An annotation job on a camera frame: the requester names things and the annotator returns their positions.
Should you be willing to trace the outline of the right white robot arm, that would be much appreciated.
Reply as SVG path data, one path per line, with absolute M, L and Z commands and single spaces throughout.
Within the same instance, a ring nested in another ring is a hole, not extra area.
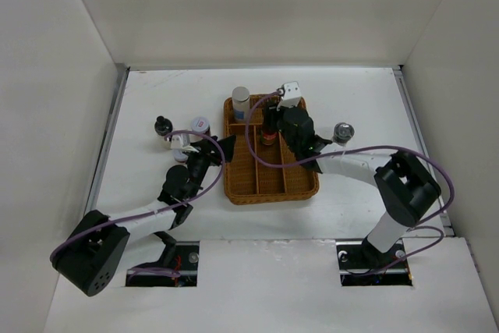
M 269 101 L 263 109 L 262 128 L 281 135 L 296 161 L 306 170 L 341 175 L 377 188 L 385 212 L 351 256 L 367 271 L 388 265 L 390 251 L 414 228 L 441 195 L 441 188 L 411 151 L 373 154 L 346 150 L 355 130 L 346 122 L 324 139 L 314 130 L 307 110 L 285 108 Z

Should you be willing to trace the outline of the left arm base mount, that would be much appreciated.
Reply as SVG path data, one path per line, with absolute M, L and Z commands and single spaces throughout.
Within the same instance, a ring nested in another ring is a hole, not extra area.
M 135 265 L 126 274 L 126 287 L 196 287 L 200 242 L 179 242 L 167 232 L 155 232 L 164 248 L 158 259 Z

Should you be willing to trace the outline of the black-cap white sauce bottle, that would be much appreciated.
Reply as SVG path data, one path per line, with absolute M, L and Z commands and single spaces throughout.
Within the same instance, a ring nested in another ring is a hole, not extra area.
M 156 118 L 154 131 L 157 134 L 160 145 L 166 150 L 171 149 L 171 137 L 168 136 L 168 134 L 173 130 L 174 127 L 170 119 L 167 119 L 162 115 L 159 115 Z

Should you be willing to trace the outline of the red sauce bottle yellow cap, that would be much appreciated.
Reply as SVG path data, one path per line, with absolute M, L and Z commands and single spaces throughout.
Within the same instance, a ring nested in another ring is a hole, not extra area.
M 265 146 L 274 144 L 277 138 L 277 130 L 263 130 L 263 123 L 260 130 L 260 142 Z

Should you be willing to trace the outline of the white-lid jar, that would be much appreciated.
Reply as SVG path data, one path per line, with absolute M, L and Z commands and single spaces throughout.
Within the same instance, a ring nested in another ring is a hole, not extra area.
M 185 164 L 188 161 L 189 155 L 180 149 L 174 149 L 172 151 L 173 158 L 176 162 Z
M 191 121 L 190 127 L 195 133 L 202 133 L 207 136 L 210 136 L 211 134 L 211 124 L 206 117 L 197 116 Z

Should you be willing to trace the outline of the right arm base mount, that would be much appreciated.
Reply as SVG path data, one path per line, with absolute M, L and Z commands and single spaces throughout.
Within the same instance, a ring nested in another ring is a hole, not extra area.
M 339 243 L 336 246 L 340 282 L 354 286 L 412 286 L 412 276 L 406 260 L 381 271 L 381 268 L 405 256 L 402 242 L 388 252 L 371 253 L 361 243 Z

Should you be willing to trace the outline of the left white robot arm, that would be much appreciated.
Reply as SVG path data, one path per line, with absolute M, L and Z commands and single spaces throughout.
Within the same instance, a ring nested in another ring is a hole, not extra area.
M 151 203 L 121 214 L 89 211 L 68 239 L 50 256 L 52 267 L 86 296 L 101 292 L 120 269 L 126 247 L 144 237 L 167 233 L 185 222 L 193 201 L 210 191 L 202 183 L 210 167 L 224 168 L 232 161 L 235 136 L 219 139 L 176 130 L 166 135 L 173 150 L 186 154 L 184 165 L 172 166 L 158 197 Z

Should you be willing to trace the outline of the silver-lid salt shaker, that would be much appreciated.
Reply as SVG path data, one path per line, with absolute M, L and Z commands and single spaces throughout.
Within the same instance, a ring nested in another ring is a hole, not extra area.
M 235 87 L 232 91 L 234 120 L 245 122 L 250 111 L 250 92 L 246 87 Z

